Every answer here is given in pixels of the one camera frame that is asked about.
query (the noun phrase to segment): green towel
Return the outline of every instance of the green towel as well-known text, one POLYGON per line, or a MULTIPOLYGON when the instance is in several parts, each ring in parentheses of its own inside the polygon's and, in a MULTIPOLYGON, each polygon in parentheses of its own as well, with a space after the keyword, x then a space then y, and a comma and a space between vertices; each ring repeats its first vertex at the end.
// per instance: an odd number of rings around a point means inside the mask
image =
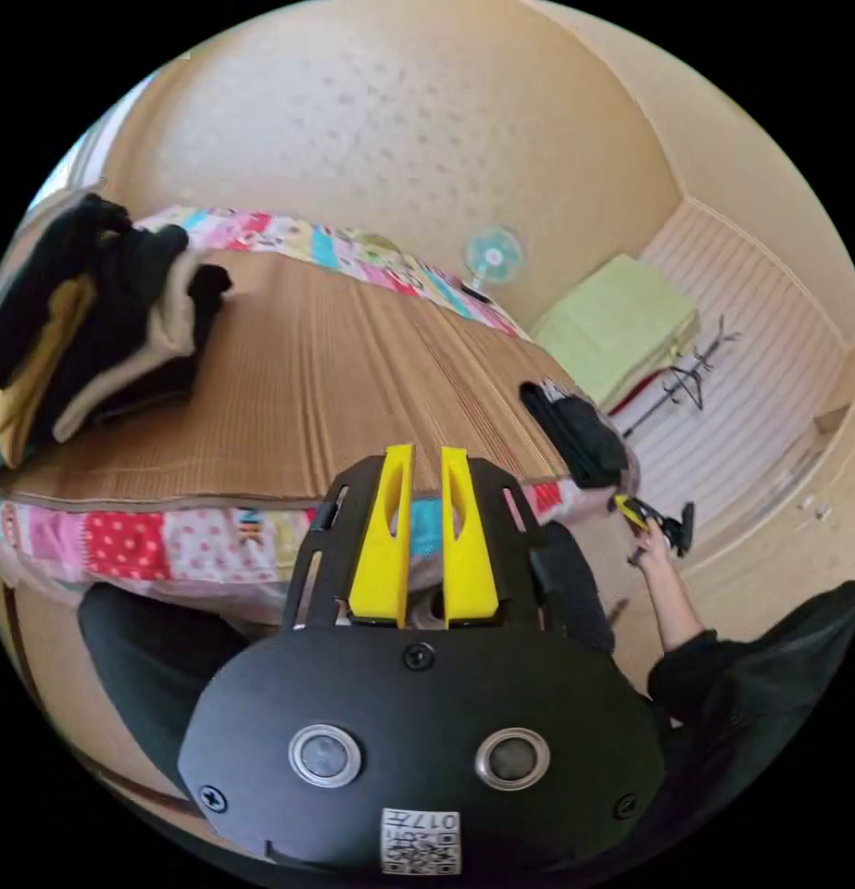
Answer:
POLYGON ((698 313, 660 269, 625 254, 566 294, 532 331, 601 407, 613 407, 695 338, 698 313))

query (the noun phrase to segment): human arm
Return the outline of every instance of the human arm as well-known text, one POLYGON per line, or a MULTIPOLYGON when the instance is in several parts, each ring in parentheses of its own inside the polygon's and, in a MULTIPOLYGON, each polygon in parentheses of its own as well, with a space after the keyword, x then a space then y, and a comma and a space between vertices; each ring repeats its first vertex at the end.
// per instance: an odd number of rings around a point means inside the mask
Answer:
POLYGON ((637 538, 637 567, 643 573, 649 598, 656 612, 662 648, 673 651, 705 632, 698 619, 689 592, 671 561, 668 541, 653 519, 649 531, 637 538))

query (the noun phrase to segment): red cloth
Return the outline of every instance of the red cloth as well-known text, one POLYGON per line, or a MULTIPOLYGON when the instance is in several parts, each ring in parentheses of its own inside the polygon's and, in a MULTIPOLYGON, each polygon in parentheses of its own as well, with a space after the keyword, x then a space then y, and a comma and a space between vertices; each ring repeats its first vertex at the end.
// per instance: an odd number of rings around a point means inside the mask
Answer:
POLYGON ((560 496, 560 486, 556 482, 540 482, 533 485, 533 490, 539 519, 549 509, 563 502, 560 496))
POLYGON ((92 512, 84 517, 84 567, 126 580, 170 580, 162 534, 164 516, 150 512, 92 512))
POLYGON ((648 377, 644 377, 611 411, 610 416, 614 417, 620 410, 624 410, 628 405, 643 392, 644 389, 649 386, 649 384, 655 380, 658 376, 664 373, 667 368, 660 368, 659 370, 655 370, 649 374, 648 377))

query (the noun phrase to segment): sticker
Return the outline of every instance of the sticker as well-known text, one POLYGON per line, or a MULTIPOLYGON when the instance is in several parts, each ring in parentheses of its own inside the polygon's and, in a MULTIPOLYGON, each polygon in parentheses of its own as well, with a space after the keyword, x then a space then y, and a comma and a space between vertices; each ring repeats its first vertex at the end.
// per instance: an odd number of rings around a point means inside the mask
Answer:
POLYGON ((458 812, 386 808, 381 816, 384 873, 452 876, 461 873, 458 812))
POLYGON ((558 382, 549 380, 547 377, 541 381, 541 388, 545 398, 551 403, 561 401, 563 398, 569 398, 572 395, 568 389, 561 386, 558 382))

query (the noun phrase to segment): yellow handle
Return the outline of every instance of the yellow handle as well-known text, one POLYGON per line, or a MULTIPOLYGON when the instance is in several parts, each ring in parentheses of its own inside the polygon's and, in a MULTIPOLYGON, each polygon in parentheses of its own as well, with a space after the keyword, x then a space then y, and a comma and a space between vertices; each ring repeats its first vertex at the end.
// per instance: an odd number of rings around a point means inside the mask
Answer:
POLYGON ((489 620, 498 611, 467 451, 458 447, 443 448, 443 596, 447 627, 455 620, 489 620), (453 508, 460 523, 457 539, 453 508))
POLYGON ((387 448, 347 600, 354 618, 391 620, 400 628, 405 625, 414 459, 413 444, 394 444, 387 448), (396 535, 390 531, 394 513, 396 535))
POLYGON ((649 526, 644 521, 644 518, 640 513, 636 512, 634 509, 628 505, 631 502, 631 497, 627 494, 616 494, 615 495, 615 505, 619 508, 619 512, 628 519, 632 524, 634 524, 641 531, 648 531, 649 526))

